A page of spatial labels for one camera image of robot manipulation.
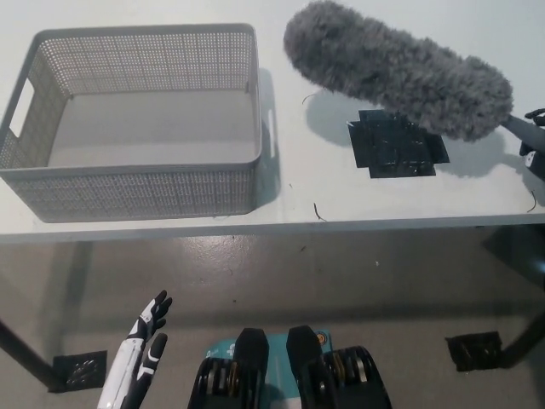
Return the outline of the robot right hand white black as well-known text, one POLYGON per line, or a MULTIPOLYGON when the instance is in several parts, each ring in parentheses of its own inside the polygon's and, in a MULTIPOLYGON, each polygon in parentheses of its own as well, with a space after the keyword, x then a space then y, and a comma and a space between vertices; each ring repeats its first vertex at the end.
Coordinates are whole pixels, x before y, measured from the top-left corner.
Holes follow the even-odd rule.
MULTIPOLYGON (((544 109, 539 108, 525 114, 534 125, 544 129, 544 109)), ((519 155, 525 158, 525 166, 536 176, 544 177, 544 153, 524 144, 520 145, 519 155)))

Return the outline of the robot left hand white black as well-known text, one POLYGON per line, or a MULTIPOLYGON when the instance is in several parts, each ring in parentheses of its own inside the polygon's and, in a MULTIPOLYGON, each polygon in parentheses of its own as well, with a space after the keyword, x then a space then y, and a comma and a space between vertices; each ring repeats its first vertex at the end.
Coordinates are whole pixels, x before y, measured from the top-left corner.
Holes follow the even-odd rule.
POLYGON ((99 408, 141 407, 158 369, 168 336, 159 331, 172 304, 161 291, 142 310, 121 342, 103 385, 99 408))

